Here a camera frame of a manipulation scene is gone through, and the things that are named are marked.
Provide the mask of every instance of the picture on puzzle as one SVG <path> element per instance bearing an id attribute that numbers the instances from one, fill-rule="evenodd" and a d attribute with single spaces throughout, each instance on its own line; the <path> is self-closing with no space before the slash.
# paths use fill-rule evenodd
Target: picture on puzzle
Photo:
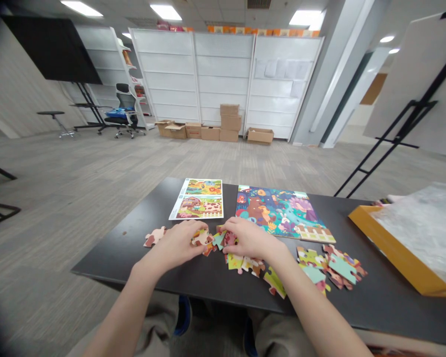
<path id="1" fill-rule="evenodd" d="M 335 243 L 305 192 L 240 185 L 236 216 L 275 236 Z"/>
<path id="2" fill-rule="evenodd" d="M 169 220 L 223 218 L 222 180 L 186 178 Z"/>
<path id="3" fill-rule="evenodd" d="M 185 194 L 221 195 L 222 181 L 213 179 L 199 180 L 196 178 L 191 178 L 188 181 Z"/>
<path id="4" fill-rule="evenodd" d="M 223 217 L 221 196 L 184 196 L 177 213 L 177 219 L 221 217 Z"/>

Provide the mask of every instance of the ceiling light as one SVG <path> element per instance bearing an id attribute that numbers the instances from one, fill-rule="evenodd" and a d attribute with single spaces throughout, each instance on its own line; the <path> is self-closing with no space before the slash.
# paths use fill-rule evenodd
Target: ceiling light
<path id="1" fill-rule="evenodd" d="M 92 7 L 89 7 L 88 5 L 80 1 L 62 1 L 61 3 L 73 9 L 74 11 L 79 12 L 80 14 L 83 14 L 84 16 L 103 16 L 100 12 L 94 10 Z"/>
<path id="2" fill-rule="evenodd" d="M 150 5 L 153 11 L 157 13 L 164 20 L 176 20 L 181 21 L 182 18 L 175 11 L 173 6 L 170 5 Z"/>
<path id="3" fill-rule="evenodd" d="M 386 36 L 383 37 L 380 42 L 390 42 L 391 40 L 393 40 L 395 38 L 395 36 Z"/>
<path id="4" fill-rule="evenodd" d="M 298 10 L 294 13 L 289 25 L 310 26 L 313 23 L 317 23 L 320 16 L 320 11 Z"/>

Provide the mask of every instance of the clear plastic wrap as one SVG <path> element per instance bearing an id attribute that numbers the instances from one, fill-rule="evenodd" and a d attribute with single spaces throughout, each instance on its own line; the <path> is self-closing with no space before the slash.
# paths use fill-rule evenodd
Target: clear plastic wrap
<path id="1" fill-rule="evenodd" d="M 434 182 L 372 216 L 446 282 L 446 183 Z"/>

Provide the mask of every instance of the tv screen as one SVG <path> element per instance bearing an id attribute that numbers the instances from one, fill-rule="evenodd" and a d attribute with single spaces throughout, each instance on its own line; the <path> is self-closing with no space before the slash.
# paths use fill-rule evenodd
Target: tv screen
<path id="1" fill-rule="evenodd" d="M 71 20 L 22 16 L 2 18 L 44 78 L 102 84 Z"/>

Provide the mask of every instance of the gray carpet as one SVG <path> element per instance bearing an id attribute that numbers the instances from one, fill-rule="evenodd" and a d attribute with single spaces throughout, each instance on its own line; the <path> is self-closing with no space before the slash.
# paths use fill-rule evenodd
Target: gray carpet
<path id="1" fill-rule="evenodd" d="M 171 140 L 156 129 L 134 140 L 114 139 L 113 129 L 80 133 L 75 140 L 0 134 L 0 167 L 18 176 L 0 177 L 0 202 L 23 210 L 0 224 L 0 328 L 20 356 L 65 356 L 102 321 L 116 293 L 69 269 L 163 178 L 333 195 L 370 149 Z M 400 147 L 353 197 L 409 194 L 434 180 L 446 182 L 446 157 Z M 172 355 L 238 356 L 241 341 L 240 331 L 200 321 L 173 340 Z"/>

